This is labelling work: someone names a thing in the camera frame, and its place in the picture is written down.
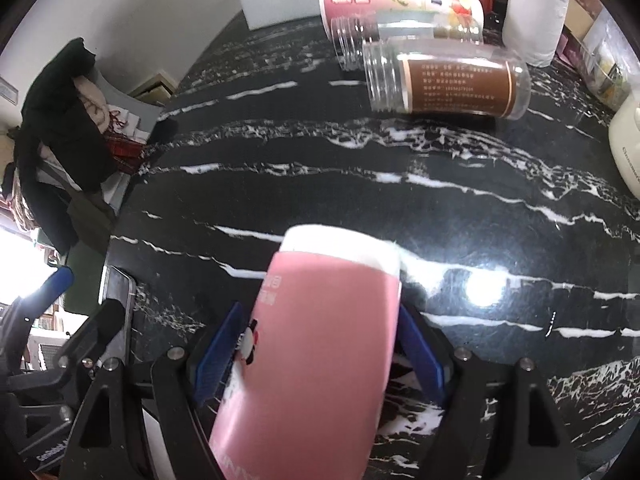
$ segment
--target transparent plastic container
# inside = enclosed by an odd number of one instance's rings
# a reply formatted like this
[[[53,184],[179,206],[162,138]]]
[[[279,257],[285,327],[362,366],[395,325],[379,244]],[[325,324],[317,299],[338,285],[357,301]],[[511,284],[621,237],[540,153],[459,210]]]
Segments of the transparent plastic container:
[[[331,20],[335,54],[343,70],[361,70],[362,44],[405,36],[482,43],[482,27],[471,16],[421,10],[379,10]]]
[[[373,111],[519,119],[529,107],[527,65],[502,47],[391,38],[365,43],[362,55]]]

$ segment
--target black marble table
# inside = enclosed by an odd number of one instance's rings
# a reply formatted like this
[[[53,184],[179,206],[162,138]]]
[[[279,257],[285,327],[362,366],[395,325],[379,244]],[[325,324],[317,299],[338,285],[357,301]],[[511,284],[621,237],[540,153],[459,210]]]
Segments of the black marble table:
[[[531,76],[519,121],[375,115],[319,18],[233,20],[162,115],[112,237],[108,263],[145,284],[131,358],[253,304],[290,226],[341,226],[396,243],[407,301],[455,346],[531,357],[573,443],[604,442],[639,405],[640,203],[612,113],[558,61]],[[366,478],[412,478],[441,416],[396,356]]]

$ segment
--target screw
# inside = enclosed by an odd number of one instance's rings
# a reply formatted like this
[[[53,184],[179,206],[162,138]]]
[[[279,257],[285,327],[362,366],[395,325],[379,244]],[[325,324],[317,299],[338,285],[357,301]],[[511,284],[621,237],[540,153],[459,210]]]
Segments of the screw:
[[[60,418],[65,422],[74,420],[74,412],[68,406],[60,406]]]
[[[166,353],[166,356],[171,359],[171,361],[177,361],[178,359],[182,359],[184,357],[185,351],[181,346],[174,346],[170,348]]]
[[[528,357],[523,357],[522,359],[520,359],[518,363],[520,364],[520,368],[522,368],[523,370],[526,370],[527,372],[532,371],[533,368],[536,367],[536,364],[535,362],[533,362],[533,359],[530,359]]]
[[[471,359],[471,357],[473,356],[473,354],[463,346],[459,346],[458,348],[456,348],[453,351],[453,355],[455,355],[455,357],[457,359],[460,359],[461,361],[469,361],[469,359]]]
[[[118,366],[120,366],[120,359],[117,357],[109,357],[102,363],[102,368],[110,372],[113,372]]]

